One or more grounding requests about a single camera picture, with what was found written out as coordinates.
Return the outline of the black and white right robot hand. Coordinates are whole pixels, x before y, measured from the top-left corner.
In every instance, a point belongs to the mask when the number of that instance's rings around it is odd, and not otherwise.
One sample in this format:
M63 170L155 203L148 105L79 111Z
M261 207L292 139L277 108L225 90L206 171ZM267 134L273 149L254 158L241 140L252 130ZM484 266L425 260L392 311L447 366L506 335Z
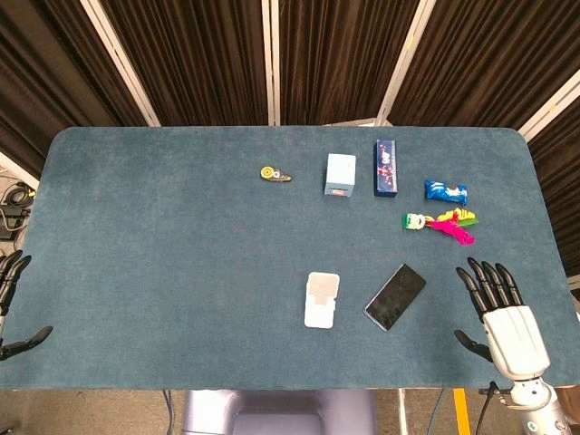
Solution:
M550 359L537 320L514 277L500 263L491 265L470 257L468 264L470 273L459 266L456 272L468 290L487 342L478 343L461 330L454 332L456 339L512 381L541 377Z

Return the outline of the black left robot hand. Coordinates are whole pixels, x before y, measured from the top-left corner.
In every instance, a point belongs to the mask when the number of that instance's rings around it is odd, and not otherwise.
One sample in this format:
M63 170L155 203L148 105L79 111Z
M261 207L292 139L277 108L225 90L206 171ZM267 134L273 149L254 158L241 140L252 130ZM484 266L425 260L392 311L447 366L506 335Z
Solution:
M31 260L31 256L23 256L22 250L16 250L9 256L0 256L0 362L32 350L43 343L53 331L51 325L46 325L30 338L4 344L5 322L15 296L17 283Z

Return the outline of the black smartphone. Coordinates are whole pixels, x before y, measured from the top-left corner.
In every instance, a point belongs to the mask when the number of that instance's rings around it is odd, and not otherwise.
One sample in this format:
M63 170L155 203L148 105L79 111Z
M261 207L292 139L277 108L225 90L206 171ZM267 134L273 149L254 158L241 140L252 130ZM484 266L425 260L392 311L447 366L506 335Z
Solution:
M365 315L387 332L421 293L426 280L402 264L364 307Z

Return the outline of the white folding phone stand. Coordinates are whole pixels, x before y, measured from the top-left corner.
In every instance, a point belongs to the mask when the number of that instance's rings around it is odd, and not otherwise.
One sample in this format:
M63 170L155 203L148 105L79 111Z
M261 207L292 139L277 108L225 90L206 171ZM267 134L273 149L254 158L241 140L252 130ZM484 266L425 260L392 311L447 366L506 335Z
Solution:
M308 328L331 329L338 296L340 276L311 272L305 287L304 325Z

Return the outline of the colourful feather shuttlecock toy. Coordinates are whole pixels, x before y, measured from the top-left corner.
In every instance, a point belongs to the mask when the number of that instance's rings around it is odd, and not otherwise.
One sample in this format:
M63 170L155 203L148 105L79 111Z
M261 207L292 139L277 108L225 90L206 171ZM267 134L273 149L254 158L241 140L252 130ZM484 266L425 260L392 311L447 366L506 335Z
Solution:
M438 217L405 213L401 220L402 228L405 230L418 231L427 228L438 231L453 237L462 246L470 246L476 242L476 238L468 232L468 227L474 226L478 222L477 215L465 208L448 210Z

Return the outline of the dark pleated curtain panel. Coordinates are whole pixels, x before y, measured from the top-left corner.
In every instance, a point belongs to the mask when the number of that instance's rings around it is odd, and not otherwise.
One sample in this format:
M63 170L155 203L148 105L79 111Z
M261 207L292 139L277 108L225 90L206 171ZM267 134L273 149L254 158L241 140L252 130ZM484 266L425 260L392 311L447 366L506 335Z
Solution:
M145 123L80 0L0 0L0 152L38 177L60 131Z
M580 101L528 143L567 276L580 275Z
M580 70L580 0L437 0L394 125L523 126Z
M261 0L101 0L164 126L266 125Z
M281 116L377 116L420 0L279 0Z

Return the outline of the blue snack packet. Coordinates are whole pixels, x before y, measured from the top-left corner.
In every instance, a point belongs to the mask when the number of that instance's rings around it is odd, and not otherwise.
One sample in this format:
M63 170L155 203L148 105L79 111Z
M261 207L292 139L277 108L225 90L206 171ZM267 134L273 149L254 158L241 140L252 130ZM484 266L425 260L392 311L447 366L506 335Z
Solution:
M425 193L427 199L455 202L463 206L468 203L468 191L464 185L452 186L440 181L426 180Z

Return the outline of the blue felt table mat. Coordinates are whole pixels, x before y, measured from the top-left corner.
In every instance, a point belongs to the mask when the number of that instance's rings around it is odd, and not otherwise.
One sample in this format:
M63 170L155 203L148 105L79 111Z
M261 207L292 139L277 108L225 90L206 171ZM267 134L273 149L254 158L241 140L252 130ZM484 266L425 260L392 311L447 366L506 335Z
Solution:
M374 194L377 140L398 194ZM356 157L324 194L329 153ZM260 178L264 166L290 182ZM425 181L468 203L427 199ZM474 212L470 246L402 215ZM580 383L580 323L523 138L501 128L69 128L53 140L26 238L0 388L479 387L495 367L454 336L485 334L456 268L504 265L532 309L554 385ZM391 330L364 307L406 264L426 285ZM305 326L311 272L340 276L331 329Z

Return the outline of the dark blue long box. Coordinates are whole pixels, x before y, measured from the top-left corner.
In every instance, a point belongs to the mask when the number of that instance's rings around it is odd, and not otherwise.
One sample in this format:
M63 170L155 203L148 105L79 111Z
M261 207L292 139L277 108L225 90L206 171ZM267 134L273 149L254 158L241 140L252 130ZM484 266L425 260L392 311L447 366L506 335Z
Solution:
M394 198L398 194L396 143L377 140L374 147L374 194Z

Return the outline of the light blue small box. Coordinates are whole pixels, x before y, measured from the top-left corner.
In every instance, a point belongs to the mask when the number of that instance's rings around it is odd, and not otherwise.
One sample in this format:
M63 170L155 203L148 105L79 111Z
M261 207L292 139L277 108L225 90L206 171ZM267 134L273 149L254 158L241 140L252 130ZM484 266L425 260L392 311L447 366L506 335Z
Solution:
M355 186L355 176L356 157L354 155L329 153L324 194L349 198Z

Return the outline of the grey-blue robot torso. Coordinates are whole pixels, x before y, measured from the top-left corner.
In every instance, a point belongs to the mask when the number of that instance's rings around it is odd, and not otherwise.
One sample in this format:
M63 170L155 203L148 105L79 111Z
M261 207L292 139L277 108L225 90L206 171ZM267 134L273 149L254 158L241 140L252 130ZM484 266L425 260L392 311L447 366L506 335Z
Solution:
M181 435L376 435L366 389L190 390Z

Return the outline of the yellow and black correction tape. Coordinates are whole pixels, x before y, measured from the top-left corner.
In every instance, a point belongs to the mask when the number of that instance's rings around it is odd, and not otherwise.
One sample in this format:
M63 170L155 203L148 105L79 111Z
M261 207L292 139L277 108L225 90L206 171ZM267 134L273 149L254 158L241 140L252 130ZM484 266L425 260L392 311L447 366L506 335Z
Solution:
M264 166L260 170L260 178L268 182L290 182L292 177L289 174L284 173L281 169Z

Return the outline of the white partition frame post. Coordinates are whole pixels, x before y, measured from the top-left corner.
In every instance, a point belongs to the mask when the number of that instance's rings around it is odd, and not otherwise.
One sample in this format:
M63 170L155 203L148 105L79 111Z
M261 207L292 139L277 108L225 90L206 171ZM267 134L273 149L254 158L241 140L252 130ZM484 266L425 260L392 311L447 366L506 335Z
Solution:
M530 142L578 98L580 68L518 129L518 133Z
M391 79L382 99L381 107L374 121L374 126L391 126L388 117L391 114L393 104L401 90L407 71L411 66L414 54L421 41L421 37L430 20L431 13L437 0L420 0L411 21L410 28L405 37L397 63L391 74Z
M264 37L267 120L269 126L281 126L281 74L279 0L261 0Z
M100 0L79 0L108 55L135 101L141 115L150 127L160 127L160 119L153 109L150 98L133 67L109 16Z

